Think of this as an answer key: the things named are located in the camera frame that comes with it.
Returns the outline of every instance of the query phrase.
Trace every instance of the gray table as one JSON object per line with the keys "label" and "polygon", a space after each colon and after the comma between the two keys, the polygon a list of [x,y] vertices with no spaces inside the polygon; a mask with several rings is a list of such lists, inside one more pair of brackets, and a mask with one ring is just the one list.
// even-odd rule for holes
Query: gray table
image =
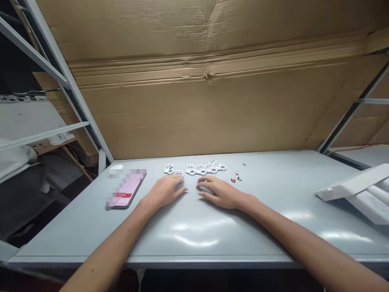
{"label": "gray table", "polygon": [[[358,170],[315,151],[281,151],[117,161],[145,168],[147,176],[130,207],[105,210],[120,179],[105,170],[8,264],[26,267],[77,266],[131,213],[161,177],[166,163],[219,160],[215,176],[252,193],[358,261],[389,263],[389,229],[373,225],[345,200],[327,203],[317,189]],[[187,194],[159,210],[146,225],[127,260],[134,268],[280,268],[297,266],[272,236],[248,216],[216,207],[197,195],[199,175],[185,175]]]}
{"label": "gray table", "polygon": [[[349,147],[330,148],[329,151],[349,149]],[[333,152],[334,157],[359,165],[361,169],[389,163],[389,145],[376,145],[363,149]]]}

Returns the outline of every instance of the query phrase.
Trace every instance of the white plastic clip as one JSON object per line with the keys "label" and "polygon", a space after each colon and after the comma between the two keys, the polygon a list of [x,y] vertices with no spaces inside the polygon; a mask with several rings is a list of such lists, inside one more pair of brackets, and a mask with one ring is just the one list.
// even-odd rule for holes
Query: white plastic clip
{"label": "white plastic clip", "polygon": [[212,165],[212,163],[210,163],[210,162],[205,163],[205,164],[204,164],[204,168],[205,168],[205,169],[207,170],[207,172],[209,172],[209,173],[215,174],[215,173],[218,172],[218,169],[217,169],[216,167],[214,167],[214,166]]}
{"label": "white plastic clip", "polygon": [[176,170],[176,171],[174,172],[174,174],[177,174],[177,175],[181,175],[181,176],[182,176],[182,181],[181,181],[181,182],[183,182],[183,181],[185,180],[185,178],[184,178],[184,172],[183,172],[182,170]]}
{"label": "white plastic clip", "polygon": [[196,173],[198,173],[200,175],[204,176],[207,174],[207,170],[204,168],[204,166],[202,164],[196,164],[196,166],[194,168],[196,170]]}
{"label": "white plastic clip", "polygon": [[224,164],[221,164],[218,160],[212,161],[212,165],[218,170],[226,170],[227,167]]}
{"label": "white plastic clip", "polygon": [[173,164],[171,163],[168,163],[167,165],[165,165],[165,171],[167,174],[173,174],[174,172],[174,167],[173,167]]}
{"label": "white plastic clip", "polygon": [[195,175],[195,165],[194,164],[187,164],[186,165],[186,173],[189,173],[190,175]]}

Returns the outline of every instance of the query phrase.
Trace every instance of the person's left hand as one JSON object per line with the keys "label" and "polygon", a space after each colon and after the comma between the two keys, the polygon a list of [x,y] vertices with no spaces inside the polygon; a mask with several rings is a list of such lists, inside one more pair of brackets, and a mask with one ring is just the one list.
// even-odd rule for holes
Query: person's left hand
{"label": "person's left hand", "polygon": [[170,204],[188,190],[188,188],[183,187],[175,191],[175,187],[180,182],[182,182],[180,175],[165,175],[157,180],[144,199],[149,200],[153,205],[155,204],[156,209]]}

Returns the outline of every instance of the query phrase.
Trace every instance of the cardboard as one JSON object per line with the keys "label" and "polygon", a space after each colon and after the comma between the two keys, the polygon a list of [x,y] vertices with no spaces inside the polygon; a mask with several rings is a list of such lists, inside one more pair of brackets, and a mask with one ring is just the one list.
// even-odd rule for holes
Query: cardboard
{"label": "cardboard", "polygon": [[386,0],[38,0],[114,159],[315,149],[388,56]]}
{"label": "cardboard", "polygon": [[[354,73],[355,61],[82,94],[115,159],[311,148],[306,139]],[[353,89],[349,95],[358,96]],[[329,113],[335,118],[316,134],[320,142],[343,113]]]}
{"label": "cardboard", "polygon": [[389,26],[386,0],[38,0],[67,62],[201,54]]}

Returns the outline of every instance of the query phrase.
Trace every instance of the white plastic object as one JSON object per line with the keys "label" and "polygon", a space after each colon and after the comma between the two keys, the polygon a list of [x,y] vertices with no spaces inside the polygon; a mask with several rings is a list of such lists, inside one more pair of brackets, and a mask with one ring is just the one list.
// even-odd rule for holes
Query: white plastic object
{"label": "white plastic object", "polygon": [[174,172],[174,174],[177,174],[177,175],[181,175],[182,176],[182,181],[183,182],[185,180],[185,177],[184,177],[184,172],[182,170],[176,170]]}
{"label": "white plastic object", "polygon": [[363,191],[355,196],[348,197],[346,200],[374,224],[389,225],[389,207],[368,191]]}
{"label": "white plastic object", "polygon": [[114,165],[109,169],[109,174],[121,174],[123,172],[123,164]]}
{"label": "white plastic object", "polygon": [[205,170],[206,170],[207,172],[209,172],[209,173],[215,174],[215,173],[218,172],[218,169],[217,169],[216,167],[214,167],[214,166],[212,165],[212,163],[210,163],[210,162],[205,163],[205,164],[204,164],[204,168],[205,168]]}
{"label": "white plastic object", "polygon": [[185,172],[190,174],[190,175],[195,175],[196,174],[195,165],[194,164],[187,164]]}
{"label": "white plastic object", "polygon": [[207,174],[207,170],[204,168],[204,165],[202,165],[202,164],[196,164],[194,169],[196,170],[196,173],[198,173],[202,176]]}
{"label": "white plastic object", "polygon": [[218,160],[212,161],[212,165],[217,168],[217,170],[226,170],[227,167],[224,164],[221,164]]}
{"label": "white plastic object", "polygon": [[384,191],[387,191],[389,193],[389,178],[376,183],[376,186],[382,188]]}
{"label": "white plastic object", "polygon": [[164,170],[165,173],[167,174],[173,174],[174,172],[174,167],[173,167],[173,164],[171,163],[168,163],[167,165],[165,165],[165,170]]}
{"label": "white plastic object", "polygon": [[389,177],[389,164],[368,168],[342,182],[336,182],[316,192],[322,200],[330,201],[356,195],[377,182]]}
{"label": "white plastic object", "polygon": [[369,193],[371,193],[374,197],[379,199],[382,203],[389,206],[389,193],[385,192],[383,189],[372,185],[366,189]]}

